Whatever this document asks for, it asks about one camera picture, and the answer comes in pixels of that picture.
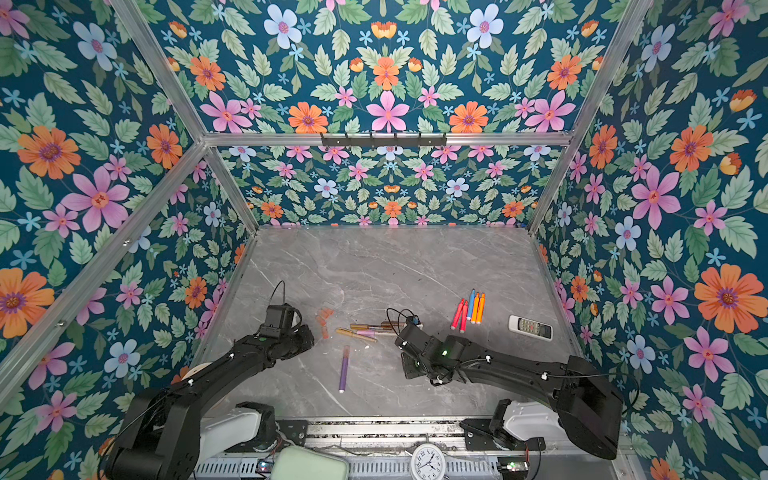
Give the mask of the red orange marker pen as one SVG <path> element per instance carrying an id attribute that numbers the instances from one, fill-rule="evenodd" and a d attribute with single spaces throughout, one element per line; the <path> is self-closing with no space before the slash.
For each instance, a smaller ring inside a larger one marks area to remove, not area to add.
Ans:
<path id="1" fill-rule="evenodd" d="M 456 307 L 456 310 L 450 325 L 450 328 L 452 330 L 456 330 L 459 327 L 460 321 L 463 319 L 463 311 L 464 311 L 465 303 L 466 303 L 466 300 L 462 298 Z"/>

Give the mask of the yellow orange marker pen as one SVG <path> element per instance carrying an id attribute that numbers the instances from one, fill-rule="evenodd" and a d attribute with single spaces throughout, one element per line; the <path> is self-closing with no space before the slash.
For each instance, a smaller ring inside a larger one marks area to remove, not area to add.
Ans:
<path id="1" fill-rule="evenodd" d="M 486 303 L 485 293 L 479 294 L 477 297 L 476 305 L 475 305 L 475 312 L 473 314 L 473 322 L 475 324 L 481 324 L 483 321 L 485 303 Z"/>

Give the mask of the blue marker pen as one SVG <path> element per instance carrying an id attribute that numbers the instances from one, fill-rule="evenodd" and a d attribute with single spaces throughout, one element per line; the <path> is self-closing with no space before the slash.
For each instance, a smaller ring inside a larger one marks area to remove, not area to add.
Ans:
<path id="1" fill-rule="evenodd" d="M 470 293 L 470 296 L 469 296 L 469 299 L 468 299 L 469 310 L 468 310 L 468 314 L 467 314 L 467 321 L 470 322 L 470 323 L 473 321 L 472 319 L 474 317 L 474 308 L 475 308 L 476 298 L 477 298 L 477 291 L 476 291 L 476 289 L 473 288 L 471 290 L 471 293 Z"/>

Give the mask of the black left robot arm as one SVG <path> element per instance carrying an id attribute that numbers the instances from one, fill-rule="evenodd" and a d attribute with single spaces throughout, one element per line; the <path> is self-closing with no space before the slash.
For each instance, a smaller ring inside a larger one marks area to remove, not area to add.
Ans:
<path id="1" fill-rule="evenodd" d="M 201 421 L 245 380 L 310 350 L 311 329 L 287 303 L 270 305 L 256 333 L 236 340 L 210 365 L 163 389 L 132 399 L 102 461 L 108 479 L 186 479 L 201 454 Z"/>

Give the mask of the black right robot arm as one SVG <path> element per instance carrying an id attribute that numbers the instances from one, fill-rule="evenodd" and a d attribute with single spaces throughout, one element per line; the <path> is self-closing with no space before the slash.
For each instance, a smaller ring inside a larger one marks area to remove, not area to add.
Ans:
<path id="1" fill-rule="evenodd" d="M 403 370 L 433 386 L 454 380 L 519 393 L 549 407 L 568 440 L 595 457 L 618 455 L 624 401 L 605 374 L 571 355 L 566 363 L 524 359 L 490 350 L 464 337 L 440 340 L 413 323 L 395 337 Z"/>

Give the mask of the purple marker pen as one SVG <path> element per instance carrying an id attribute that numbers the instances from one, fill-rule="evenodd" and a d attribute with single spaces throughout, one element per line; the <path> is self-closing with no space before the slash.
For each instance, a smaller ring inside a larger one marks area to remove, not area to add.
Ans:
<path id="1" fill-rule="evenodd" d="M 341 367 L 340 367 L 340 374 L 339 374 L 338 391 L 340 393 L 344 393 L 347 388 L 350 356 L 351 356 L 351 347 L 349 345 L 345 345 L 342 351 L 342 360 L 341 360 Z"/>

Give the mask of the pink lilac marker pen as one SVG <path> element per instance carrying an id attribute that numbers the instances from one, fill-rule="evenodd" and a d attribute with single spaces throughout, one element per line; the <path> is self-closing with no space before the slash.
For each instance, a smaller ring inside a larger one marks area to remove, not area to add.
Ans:
<path id="1" fill-rule="evenodd" d="M 369 338 L 395 337 L 397 334 L 391 330 L 357 330 L 356 334 Z"/>

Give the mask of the beige round alarm clock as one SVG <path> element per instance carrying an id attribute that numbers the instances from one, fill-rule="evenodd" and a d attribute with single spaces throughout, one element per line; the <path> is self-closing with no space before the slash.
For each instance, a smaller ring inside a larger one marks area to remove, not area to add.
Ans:
<path id="1" fill-rule="evenodd" d="M 207 368 L 209 365 L 210 365 L 209 362 L 205 362 L 205 363 L 201 363 L 201 364 L 195 365 L 194 367 L 184 367 L 180 371 L 180 379 L 181 380 L 185 380 L 187 378 L 190 378 L 190 377 L 194 376 L 195 374 L 200 373 L 202 370 Z"/>

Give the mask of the white analog clock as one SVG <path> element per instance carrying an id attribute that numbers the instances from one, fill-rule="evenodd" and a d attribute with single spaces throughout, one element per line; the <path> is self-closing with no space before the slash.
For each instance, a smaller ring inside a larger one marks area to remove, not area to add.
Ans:
<path id="1" fill-rule="evenodd" d="M 414 480 L 444 480 L 447 460 L 444 453 L 434 444 L 417 446 L 410 460 L 410 474 Z"/>

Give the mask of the white remote control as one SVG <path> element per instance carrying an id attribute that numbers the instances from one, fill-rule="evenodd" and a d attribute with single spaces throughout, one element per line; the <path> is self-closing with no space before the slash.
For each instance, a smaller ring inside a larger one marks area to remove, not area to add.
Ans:
<path id="1" fill-rule="evenodd" d="M 537 320 L 531 320 L 517 315 L 511 315 L 508 319 L 508 328 L 512 332 L 519 333 L 544 341 L 553 340 L 552 326 Z"/>

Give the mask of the pale green box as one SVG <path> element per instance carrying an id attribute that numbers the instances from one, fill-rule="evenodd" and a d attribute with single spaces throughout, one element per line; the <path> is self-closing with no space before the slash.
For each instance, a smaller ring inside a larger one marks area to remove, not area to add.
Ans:
<path id="1" fill-rule="evenodd" d="M 282 450 L 271 469 L 272 480 L 346 480 L 349 463 L 333 455 L 304 447 L 290 446 Z"/>

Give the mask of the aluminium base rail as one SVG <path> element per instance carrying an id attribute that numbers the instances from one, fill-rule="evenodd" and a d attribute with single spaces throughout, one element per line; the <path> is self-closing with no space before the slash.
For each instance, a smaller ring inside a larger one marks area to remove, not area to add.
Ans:
<path id="1" fill-rule="evenodd" d="M 265 452 L 289 445 L 389 452 L 424 442 L 451 451 L 585 451 L 568 439 L 552 414 L 512 417 L 508 421 L 457 416 L 264 420 L 254 410 L 236 409 L 202 421 L 200 457 L 207 459 L 225 451 Z"/>

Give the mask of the black hook rail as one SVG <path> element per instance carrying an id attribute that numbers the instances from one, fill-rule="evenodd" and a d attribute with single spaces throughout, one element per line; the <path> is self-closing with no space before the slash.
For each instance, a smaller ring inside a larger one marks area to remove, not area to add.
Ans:
<path id="1" fill-rule="evenodd" d="M 360 147 L 378 148 L 385 146 L 402 148 L 443 147 L 448 145 L 443 134 L 328 134 L 320 135 L 321 145 L 325 147 Z"/>

